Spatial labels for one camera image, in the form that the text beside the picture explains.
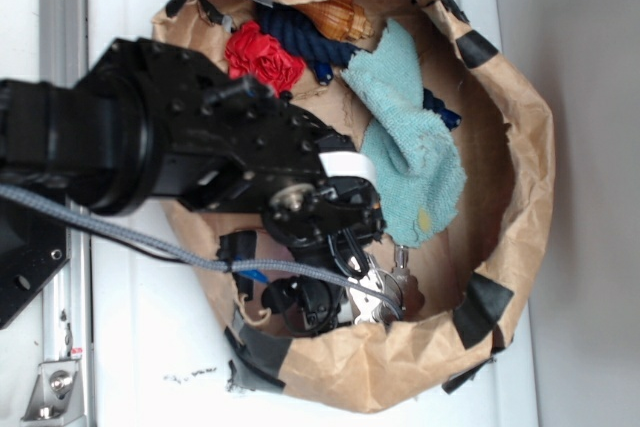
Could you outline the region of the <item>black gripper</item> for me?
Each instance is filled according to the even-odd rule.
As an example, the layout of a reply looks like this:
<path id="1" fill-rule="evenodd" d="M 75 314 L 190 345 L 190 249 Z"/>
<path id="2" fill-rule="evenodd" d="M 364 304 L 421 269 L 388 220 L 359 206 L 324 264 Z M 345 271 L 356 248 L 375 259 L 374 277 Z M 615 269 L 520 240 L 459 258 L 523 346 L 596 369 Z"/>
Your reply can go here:
<path id="1" fill-rule="evenodd" d="M 261 217 L 296 261 L 314 267 L 366 267 L 365 248 L 386 227 L 378 192 L 356 177 L 287 187 L 271 197 Z"/>

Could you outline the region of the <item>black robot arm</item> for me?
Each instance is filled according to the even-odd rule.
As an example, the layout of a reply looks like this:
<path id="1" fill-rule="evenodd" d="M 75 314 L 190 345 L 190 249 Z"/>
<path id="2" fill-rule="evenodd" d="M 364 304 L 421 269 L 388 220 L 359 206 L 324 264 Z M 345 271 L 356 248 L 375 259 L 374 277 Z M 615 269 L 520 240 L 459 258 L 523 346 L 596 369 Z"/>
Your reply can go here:
<path id="1" fill-rule="evenodd" d="M 150 198 L 193 212 L 257 214 L 294 256 L 344 267 L 385 222 L 372 180 L 334 173 L 351 139 L 252 76 L 205 55 L 116 40 L 74 86 L 1 83 L 1 179 L 62 190 L 99 215 Z"/>

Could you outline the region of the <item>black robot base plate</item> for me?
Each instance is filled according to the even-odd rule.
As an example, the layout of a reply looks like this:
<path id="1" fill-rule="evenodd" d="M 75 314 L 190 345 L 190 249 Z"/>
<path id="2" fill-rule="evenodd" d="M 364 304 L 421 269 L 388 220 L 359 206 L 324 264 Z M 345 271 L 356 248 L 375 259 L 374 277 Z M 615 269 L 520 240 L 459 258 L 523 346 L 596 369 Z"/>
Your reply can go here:
<path id="1" fill-rule="evenodd" d="M 31 209 L 1 202 L 1 327 L 7 328 L 68 260 L 67 229 Z"/>

